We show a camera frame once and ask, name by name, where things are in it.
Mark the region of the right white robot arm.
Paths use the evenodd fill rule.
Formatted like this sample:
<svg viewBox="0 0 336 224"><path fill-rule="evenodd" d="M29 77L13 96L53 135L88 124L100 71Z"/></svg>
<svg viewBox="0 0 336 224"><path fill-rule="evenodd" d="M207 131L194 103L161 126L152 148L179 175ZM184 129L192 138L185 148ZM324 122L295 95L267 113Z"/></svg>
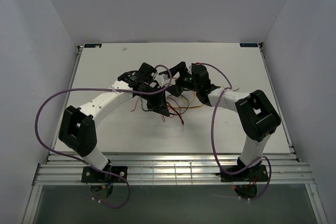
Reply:
<svg viewBox="0 0 336 224"><path fill-rule="evenodd" d="M256 167L261 165L264 148L270 136L281 124L281 119L271 102L261 90L251 93L241 93L232 90L232 85L223 88L213 84L207 71L207 63L193 63L189 68L185 62L180 62L170 70L160 72L167 80L178 74L175 80L173 95L178 95L188 89L196 93L199 101L214 110L218 108L236 112L246 134L243 150L238 157L235 170L225 170L219 167L221 175L250 180L256 175Z"/></svg>

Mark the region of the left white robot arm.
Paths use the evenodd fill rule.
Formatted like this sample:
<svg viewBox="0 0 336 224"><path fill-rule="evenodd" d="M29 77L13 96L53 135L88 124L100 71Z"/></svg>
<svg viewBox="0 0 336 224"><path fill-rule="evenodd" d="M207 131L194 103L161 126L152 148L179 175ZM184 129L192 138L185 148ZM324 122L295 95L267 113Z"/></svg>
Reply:
<svg viewBox="0 0 336 224"><path fill-rule="evenodd" d="M113 85L89 102L68 106L62 117L58 138L92 167L94 177L105 182L111 177L110 161L97 146L96 128L116 108L139 96L147 100L149 111L169 115L165 101L168 85L155 80L157 70L143 63L139 70L125 72Z"/></svg>

